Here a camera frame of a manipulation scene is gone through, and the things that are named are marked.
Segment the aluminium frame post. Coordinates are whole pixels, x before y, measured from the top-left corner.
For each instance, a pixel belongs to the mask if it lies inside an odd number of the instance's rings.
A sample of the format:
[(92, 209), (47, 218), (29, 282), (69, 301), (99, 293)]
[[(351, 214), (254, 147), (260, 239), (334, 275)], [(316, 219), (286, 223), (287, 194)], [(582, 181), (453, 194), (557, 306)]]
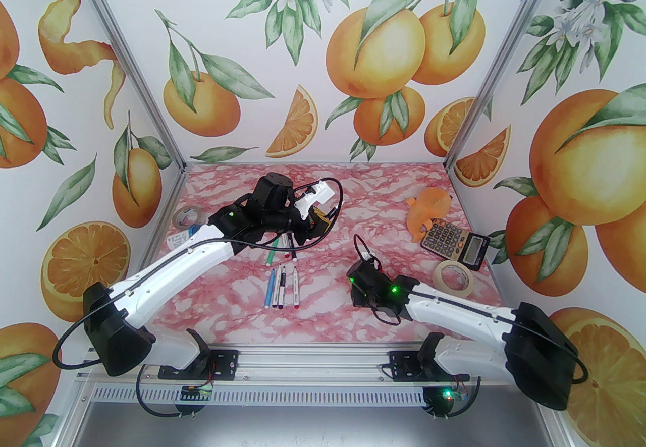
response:
[(482, 85), (475, 95), (471, 109), (467, 112), (465, 120), (459, 129), (459, 132), (450, 147), (448, 155), (443, 163), (445, 169), (451, 173), (452, 168), (457, 163), (461, 151), (468, 142), (473, 129), (477, 126), (478, 120), (485, 114), (488, 106), (492, 105), (496, 86), (505, 73), (510, 60), (515, 54), (523, 36), (530, 25), (531, 18), (534, 15), (536, 7), (541, 0), (520, 0), (514, 18), (508, 27), (507, 34), (498, 52), (494, 57), (491, 67), (487, 71)]
[(126, 37), (119, 25), (118, 19), (115, 17), (113, 9), (109, 4), (109, 0), (91, 0), (91, 2), (104, 31), (110, 39), (111, 46), (127, 74), (127, 78), (131, 80), (132, 87), (134, 88), (139, 101), (143, 104), (153, 126), (159, 132), (160, 138), (169, 152), (171, 161), (173, 161), (181, 173), (184, 173), (187, 168), (184, 156), (180, 152), (180, 148), (178, 147), (168, 125), (155, 103), (151, 89), (138, 66), (138, 62), (136, 62), (136, 58), (132, 54), (131, 48), (129, 47)]

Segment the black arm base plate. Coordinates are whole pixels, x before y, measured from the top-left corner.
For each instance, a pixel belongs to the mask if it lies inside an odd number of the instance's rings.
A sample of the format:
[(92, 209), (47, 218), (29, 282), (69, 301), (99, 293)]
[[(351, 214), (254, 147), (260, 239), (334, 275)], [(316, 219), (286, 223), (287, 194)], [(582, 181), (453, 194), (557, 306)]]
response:
[(394, 382), (430, 381), (418, 359), (418, 352), (413, 350), (390, 350), (382, 371)]
[(180, 381), (233, 381), (238, 366), (239, 351), (235, 349), (208, 349), (200, 352), (184, 369), (162, 365), (157, 377), (161, 380)]

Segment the long aluminium frame rail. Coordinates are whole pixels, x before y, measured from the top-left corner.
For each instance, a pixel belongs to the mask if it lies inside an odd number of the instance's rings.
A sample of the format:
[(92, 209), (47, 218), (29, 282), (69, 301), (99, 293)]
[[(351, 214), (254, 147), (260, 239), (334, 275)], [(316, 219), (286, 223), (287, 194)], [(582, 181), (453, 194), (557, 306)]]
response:
[[(109, 376), (121, 376), (144, 364), (184, 369), (200, 352), (235, 349), (210, 346), (187, 332), (178, 337), (159, 337), (142, 348), (121, 345), (117, 353), (100, 354), (70, 366), (69, 371), (87, 372), (94, 366)], [(382, 344), (298, 344), (293, 346), (244, 347), (239, 351), (235, 379), (252, 375), (267, 380), (337, 380), (350, 378), (358, 369), (374, 371), (388, 362)], [(514, 384), (518, 388), (534, 382), (528, 367), (513, 366), (504, 350), (473, 340), (457, 339), (432, 332), (417, 345), (418, 359), (430, 382), (452, 381), (455, 376), (480, 376), (483, 380)]]

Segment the clear tape roll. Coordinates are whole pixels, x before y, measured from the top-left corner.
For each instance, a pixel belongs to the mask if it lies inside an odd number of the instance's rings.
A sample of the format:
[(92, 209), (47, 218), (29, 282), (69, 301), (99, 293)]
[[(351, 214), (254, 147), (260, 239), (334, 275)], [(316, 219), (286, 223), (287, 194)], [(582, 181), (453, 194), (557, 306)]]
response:
[(178, 209), (173, 214), (172, 223), (178, 230), (188, 230), (195, 225), (203, 225), (206, 223), (207, 217), (200, 207), (187, 205)]

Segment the grey desk calculator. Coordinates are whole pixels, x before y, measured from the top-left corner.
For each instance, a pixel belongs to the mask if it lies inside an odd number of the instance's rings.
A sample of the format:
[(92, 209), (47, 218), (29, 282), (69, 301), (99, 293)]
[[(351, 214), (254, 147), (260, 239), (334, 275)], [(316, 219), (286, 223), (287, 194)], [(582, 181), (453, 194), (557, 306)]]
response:
[(435, 218), (431, 220), (420, 246), (444, 260), (459, 262), (471, 271), (479, 271), (490, 241), (487, 236)]

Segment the pink marble patterned mat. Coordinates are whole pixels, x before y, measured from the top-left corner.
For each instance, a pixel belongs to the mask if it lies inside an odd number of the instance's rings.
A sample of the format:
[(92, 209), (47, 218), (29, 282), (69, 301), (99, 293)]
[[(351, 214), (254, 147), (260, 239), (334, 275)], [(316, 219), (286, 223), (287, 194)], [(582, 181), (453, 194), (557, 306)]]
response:
[(300, 306), (288, 290), (284, 309), (263, 304), (272, 268), (268, 252), (245, 249), (209, 270), (166, 302), (152, 319), (155, 327), (196, 330), (208, 343), (313, 344), (399, 343), (422, 341), (433, 324), (403, 321), (394, 327), (355, 308), (346, 272), (358, 259), (353, 235), (362, 237), (390, 278), (411, 276), (433, 284), (438, 256), (411, 241), (408, 205), (425, 187), (438, 186), (452, 197), (446, 219), (459, 227), (468, 221), (445, 168), (439, 163), (219, 164), (195, 165), (176, 208), (198, 207), (206, 216), (232, 203), (270, 171), (295, 186), (333, 177), (342, 183), (344, 203), (332, 232), (318, 246), (297, 253)]

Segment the orange plush toy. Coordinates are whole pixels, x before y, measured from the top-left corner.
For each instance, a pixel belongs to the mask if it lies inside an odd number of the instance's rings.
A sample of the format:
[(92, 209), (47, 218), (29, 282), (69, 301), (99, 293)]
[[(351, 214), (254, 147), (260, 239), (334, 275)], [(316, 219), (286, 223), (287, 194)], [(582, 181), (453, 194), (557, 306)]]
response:
[(450, 210), (452, 197), (443, 188), (425, 187), (416, 198), (406, 198), (408, 212), (406, 227), (411, 234), (411, 242), (419, 242), (432, 227), (432, 219), (444, 218)]

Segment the beige masking tape roll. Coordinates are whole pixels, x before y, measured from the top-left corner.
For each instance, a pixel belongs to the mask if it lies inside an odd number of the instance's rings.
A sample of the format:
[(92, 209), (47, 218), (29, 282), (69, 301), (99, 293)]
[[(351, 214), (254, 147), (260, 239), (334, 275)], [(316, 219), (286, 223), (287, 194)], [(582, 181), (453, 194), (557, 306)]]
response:
[(467, 297), (474, 288), (470, 269), (452, 260), (438, 263), (433, 271), (433, 282), (436, 289), (458, 297)]

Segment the white bottle blue cap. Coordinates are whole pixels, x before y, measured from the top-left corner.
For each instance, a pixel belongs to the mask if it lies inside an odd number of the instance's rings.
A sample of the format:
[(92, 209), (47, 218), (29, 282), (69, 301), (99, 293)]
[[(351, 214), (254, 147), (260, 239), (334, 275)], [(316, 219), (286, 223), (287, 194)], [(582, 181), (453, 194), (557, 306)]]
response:
[(195, 233), (201, 228), (200, 224), (193, 224), (192, 226), (188, 227), (186, 230), (179, 231), (175, 234), (168, 235), (166, 237), (166, 245), (168, 246), (169, 250), (174, 250), (177, 247), (180, 247), (182, 244), (184, 244), (187, 240), (189, 240)]

